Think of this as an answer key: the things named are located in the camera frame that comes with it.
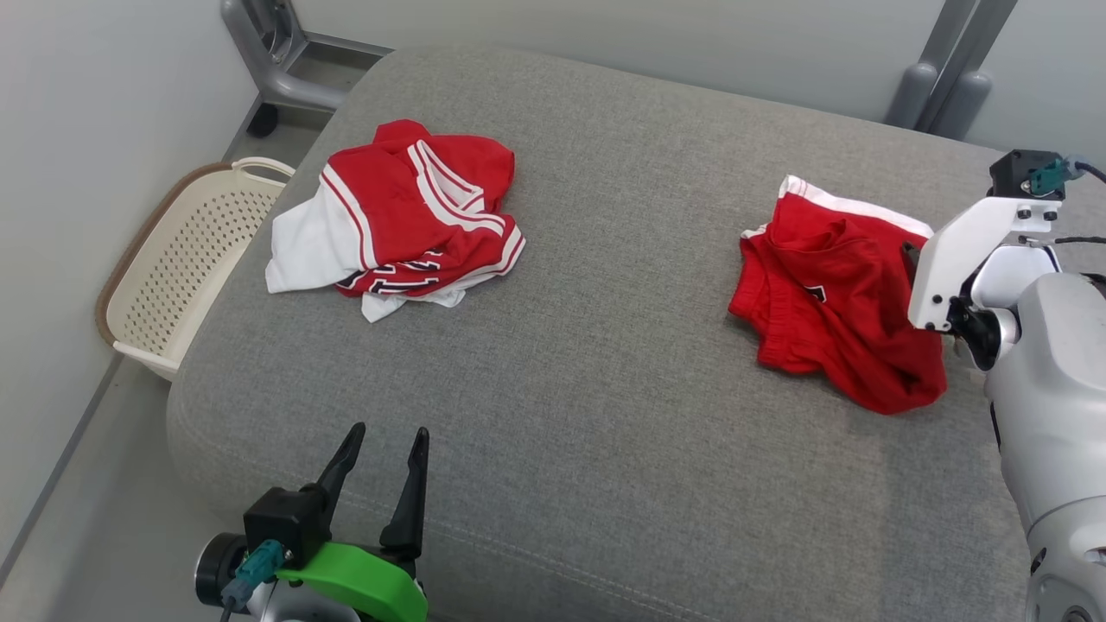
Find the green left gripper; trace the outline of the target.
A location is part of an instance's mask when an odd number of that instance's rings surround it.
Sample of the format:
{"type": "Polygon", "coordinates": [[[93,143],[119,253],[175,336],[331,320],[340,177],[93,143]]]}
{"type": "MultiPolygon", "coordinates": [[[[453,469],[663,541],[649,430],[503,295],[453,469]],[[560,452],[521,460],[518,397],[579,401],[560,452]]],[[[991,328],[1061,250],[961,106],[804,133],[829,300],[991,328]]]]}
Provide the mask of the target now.
{"type": "MultiPolygon", "coordinates": [[[[332,523],[340,493],[355,468],[366,433],[364,422],[352,425],[344,440],[315,483],[323,496],[321,523],[332,523]]],[[[425,507],[429,475],[430,433],[419,428],[407,458],[408,473],[403,491],[392,512],[392,522],[383,528],[379,545],[394,559],[418,559],[422,554],[425,507]]],[[[313,603],[301,609],[317,613],[375,621],[426,621],[429,603],[422,588],[400,567],[371,551],[347,543],[325,543],[301,569],[276,570],[280,582],[300,583],[289,594],[307,597],[313,603]]]]}

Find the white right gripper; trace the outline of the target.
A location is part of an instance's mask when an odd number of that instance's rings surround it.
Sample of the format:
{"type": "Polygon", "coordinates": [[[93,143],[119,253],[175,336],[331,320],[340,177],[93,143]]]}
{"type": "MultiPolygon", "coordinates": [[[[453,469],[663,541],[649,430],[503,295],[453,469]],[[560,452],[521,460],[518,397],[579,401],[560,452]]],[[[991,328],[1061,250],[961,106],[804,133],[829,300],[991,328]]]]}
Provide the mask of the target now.
{"type": "Polygon", "coordinates": [[[983,265],[1006,235],[1048,234],[1061,200],[984,197],[937,230],[919,248],[901,245],[901,259],[912,296],[907,317],[916,329],[947,330],[951,300],[960,296],[964,281],[983,265]]]}

